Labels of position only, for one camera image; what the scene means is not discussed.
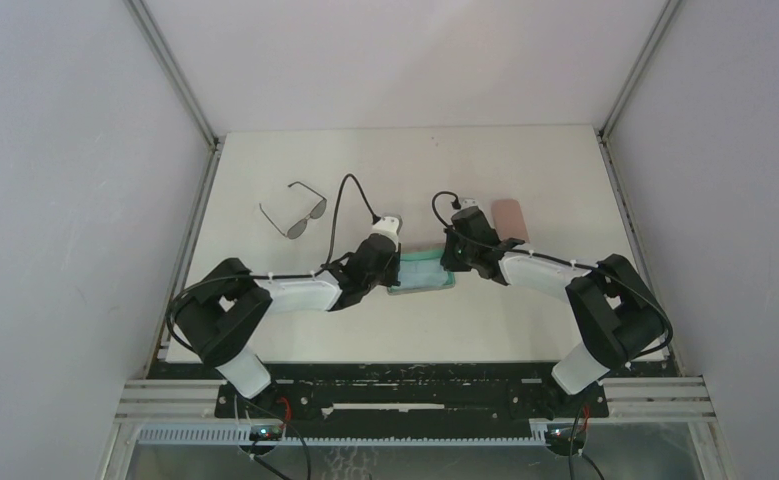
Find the grey marbled glasses case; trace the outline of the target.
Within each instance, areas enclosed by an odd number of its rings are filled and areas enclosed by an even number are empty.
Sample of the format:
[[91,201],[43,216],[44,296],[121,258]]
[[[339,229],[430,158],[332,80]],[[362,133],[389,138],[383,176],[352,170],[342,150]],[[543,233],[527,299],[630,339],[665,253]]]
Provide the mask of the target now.
[[388,293],[402,295],[453,288],[455,274],[441,264],[444,250],[443,243],[404,248],[400,255],[398,284],[388,287]]

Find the small light blue cloth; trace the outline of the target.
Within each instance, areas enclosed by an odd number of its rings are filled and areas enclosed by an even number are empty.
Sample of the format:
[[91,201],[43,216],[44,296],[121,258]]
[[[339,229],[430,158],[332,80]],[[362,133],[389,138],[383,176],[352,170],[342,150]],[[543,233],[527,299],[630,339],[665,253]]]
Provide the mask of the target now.
[[402,290],[439,288],[450,282],[450,275],[437,258],[402,260],[398,281]]

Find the pink glasses case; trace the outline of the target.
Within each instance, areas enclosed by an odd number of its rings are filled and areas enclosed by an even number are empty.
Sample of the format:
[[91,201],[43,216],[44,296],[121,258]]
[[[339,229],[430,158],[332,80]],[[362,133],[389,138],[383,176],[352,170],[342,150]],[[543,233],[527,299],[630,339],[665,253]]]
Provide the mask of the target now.
[[498,199],[491,204],[494,228],[501,240],[515,239],[527,244],[530,240],[520,203],[512,198]]

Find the black frame grey sunglasses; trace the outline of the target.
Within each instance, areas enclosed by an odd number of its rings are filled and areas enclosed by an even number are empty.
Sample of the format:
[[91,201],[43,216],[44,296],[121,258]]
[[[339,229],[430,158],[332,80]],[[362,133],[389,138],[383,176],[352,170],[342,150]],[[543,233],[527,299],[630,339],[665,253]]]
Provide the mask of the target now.
[[323,193],[304,182],[294,181],[260,201],[258,208],[277,233],[295,240],[311,222],[324,216],[327,205],[328,198]]

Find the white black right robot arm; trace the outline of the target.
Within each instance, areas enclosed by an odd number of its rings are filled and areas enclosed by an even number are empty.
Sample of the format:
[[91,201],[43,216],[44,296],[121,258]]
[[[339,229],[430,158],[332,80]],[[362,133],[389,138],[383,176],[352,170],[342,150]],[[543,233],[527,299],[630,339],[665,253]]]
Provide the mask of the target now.
[[611,254],[586,265],[522,249],[501,239],[473,201],[455,200],[443,223],[441,259],[451,272],[476,272],[503,286],[524,287],[571,307],[580,342],[551,371],[556,389],[569,396],[627,363],[665,348],[671,323],[630,261]]

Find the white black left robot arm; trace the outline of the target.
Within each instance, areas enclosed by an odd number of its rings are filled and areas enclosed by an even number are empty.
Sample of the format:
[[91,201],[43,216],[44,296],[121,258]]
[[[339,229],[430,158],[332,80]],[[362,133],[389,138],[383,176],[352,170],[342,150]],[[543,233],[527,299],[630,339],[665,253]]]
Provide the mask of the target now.
[[167,326],[180,330],[175,339],[204,366],[216,370],[241,397],[252,399],[273,383],[249,347],[265,317],[357,305],[374,288],[398,284],[400,253],[397,239],[373,233],[355,252],[315,275],[259,276],[241,260],[228,258],[170,302]]

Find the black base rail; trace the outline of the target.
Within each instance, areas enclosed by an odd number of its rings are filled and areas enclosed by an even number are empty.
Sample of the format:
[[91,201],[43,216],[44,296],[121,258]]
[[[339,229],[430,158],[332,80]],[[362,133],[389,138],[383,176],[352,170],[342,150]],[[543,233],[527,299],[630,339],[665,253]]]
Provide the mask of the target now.
[[218,419],[280,417],[306,438],[486,439],[527,437],[533,422],[610,414],[601,386],[559,392],[550,362],[271,363],[272,383],[250,402],[222,385]]

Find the aluminium frame post right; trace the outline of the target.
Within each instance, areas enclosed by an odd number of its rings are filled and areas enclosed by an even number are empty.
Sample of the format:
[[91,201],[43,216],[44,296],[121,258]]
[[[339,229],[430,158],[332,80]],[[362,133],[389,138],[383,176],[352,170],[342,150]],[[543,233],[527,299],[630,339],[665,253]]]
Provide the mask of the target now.
[[661,42],[670,30],[681,7],[683,0],[667,0],[664,2],[660,13],[651,27],[648,37],[642,45],[637,58],[629,70],[624,84],[619,90],[614,103],[607,114],[602,127],[597,131],[599,142],[606,144],[612,137],[632,95],[636,91],[642,77],[648,70],[653,58],[656,56]]

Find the aluminium frame post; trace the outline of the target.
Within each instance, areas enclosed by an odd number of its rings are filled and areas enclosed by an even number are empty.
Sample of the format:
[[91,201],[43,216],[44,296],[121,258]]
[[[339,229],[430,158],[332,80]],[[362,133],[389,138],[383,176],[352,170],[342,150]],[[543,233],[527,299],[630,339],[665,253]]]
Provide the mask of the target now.
[[629,70],[624,84],[619,90],[614,103],[607,114],[602,127],[597,131],[599,142],[606,144],[612,137],[632,95],[636,91],[642,77],[648,70],[653,58],[656,56],[661,42],[670,30],[681,7],[683,0],[667,0],[664,2],[660,13],[651,27],[648,37],[642,45],[637,58]]
[[211,123],[203,112],[197,96],[154,18],[149,5],[143,0],[124,0],[123,3],[148,43],[155,60],[189,119],[207,147],[215,151],[219,145],[218,136],[214,133]]

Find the aluminium frame post left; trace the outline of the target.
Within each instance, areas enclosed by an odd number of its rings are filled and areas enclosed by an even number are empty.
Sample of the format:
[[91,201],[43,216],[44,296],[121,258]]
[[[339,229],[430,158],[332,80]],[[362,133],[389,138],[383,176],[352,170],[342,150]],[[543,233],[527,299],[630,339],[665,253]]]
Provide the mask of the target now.
[[218,136],[214,133],[211,123],[203,112],[197,96],[154,18],[149,5],[143,0],[124,0],[123,3],[148,43],[155,60],[189,119],[207,147],[215,151],[219,145]]

